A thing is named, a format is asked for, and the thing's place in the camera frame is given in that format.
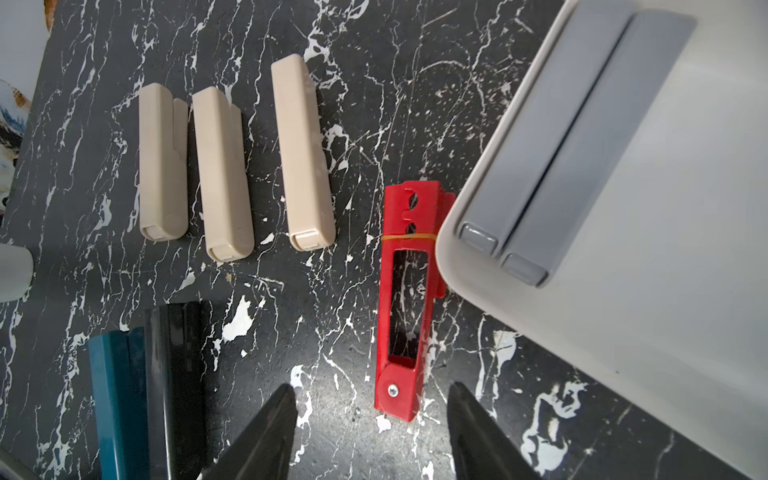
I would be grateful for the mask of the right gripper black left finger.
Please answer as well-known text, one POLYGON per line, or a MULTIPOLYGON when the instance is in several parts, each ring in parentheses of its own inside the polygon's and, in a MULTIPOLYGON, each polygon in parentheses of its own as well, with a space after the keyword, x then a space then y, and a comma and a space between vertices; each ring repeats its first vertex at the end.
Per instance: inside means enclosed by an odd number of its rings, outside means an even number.
POLYGON ((287 479, 298 411, 284 383, 264 403, 203 479, 287 479))

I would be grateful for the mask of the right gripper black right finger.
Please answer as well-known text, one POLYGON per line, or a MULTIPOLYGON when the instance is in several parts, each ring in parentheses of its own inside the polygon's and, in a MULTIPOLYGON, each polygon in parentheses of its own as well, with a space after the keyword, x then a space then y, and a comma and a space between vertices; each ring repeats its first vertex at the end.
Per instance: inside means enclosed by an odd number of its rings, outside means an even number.
POLYGON ((450 386, 447 420, 457 479, 539 479, 461 382, 450 386))

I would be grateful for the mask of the grey plier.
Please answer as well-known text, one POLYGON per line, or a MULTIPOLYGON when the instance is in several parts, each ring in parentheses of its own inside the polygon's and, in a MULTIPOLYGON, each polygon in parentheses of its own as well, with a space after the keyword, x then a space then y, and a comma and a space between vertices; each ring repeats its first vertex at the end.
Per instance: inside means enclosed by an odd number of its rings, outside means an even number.
POLYGON ((512 232, 502 270, 537 288, 551 279, 696 26, 661 9, 631 17, 512 232))
POLYGON ((580 1, 462 218, 458 237, 496 258, 632 15, 633 1, 580 1))

